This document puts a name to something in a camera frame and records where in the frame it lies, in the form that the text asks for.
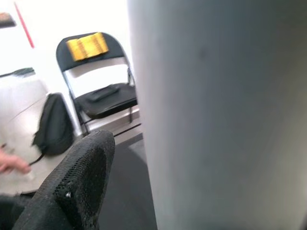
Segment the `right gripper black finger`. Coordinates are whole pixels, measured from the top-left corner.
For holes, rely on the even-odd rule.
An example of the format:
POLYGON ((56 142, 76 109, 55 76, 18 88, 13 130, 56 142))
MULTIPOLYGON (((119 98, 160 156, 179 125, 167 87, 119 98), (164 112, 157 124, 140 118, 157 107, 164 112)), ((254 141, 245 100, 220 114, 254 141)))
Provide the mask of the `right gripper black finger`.
POLYGON ((95 131, 73 144, 43 181, 16 223, 16 230, 97 230, 115 140, 95 131))

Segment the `person hand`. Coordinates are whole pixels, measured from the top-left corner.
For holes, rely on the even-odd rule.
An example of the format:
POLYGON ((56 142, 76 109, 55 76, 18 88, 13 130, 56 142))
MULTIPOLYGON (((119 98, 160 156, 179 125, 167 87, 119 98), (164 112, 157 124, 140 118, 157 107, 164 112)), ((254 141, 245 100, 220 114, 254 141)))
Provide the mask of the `person hand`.
POLYGON ((27 174, 31 171, 31 166, 22 158, 15 155, 6 154, 0 150, 0 172, 10 173, 13 170, 27 174))

